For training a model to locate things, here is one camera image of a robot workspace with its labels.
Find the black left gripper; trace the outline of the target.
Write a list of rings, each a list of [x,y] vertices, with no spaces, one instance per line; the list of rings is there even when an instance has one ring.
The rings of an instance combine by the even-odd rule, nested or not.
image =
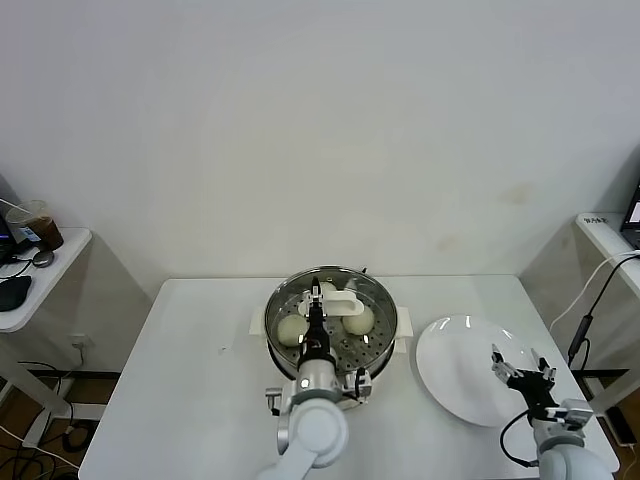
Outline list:
[[[327,361],[336,367],[336,359],[331,353],[330,336],[321,325],[325,322],[322,303],[321,282],[314,276],[310,290],[311,302],[305,304],[305,318],[309,324],[299,345],[298,367],[311,360]]]

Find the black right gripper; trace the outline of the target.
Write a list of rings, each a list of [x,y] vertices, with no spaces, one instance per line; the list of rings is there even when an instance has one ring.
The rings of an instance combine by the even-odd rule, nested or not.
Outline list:
[[[492,345],[492,371],[495,376],[506,383],[507,387],[519,392],[529,409],[557,407],[551,390],[555,386],[556,369],[535,349],[531,354],[538,371],[517,370],[504,357],[496,344]]]

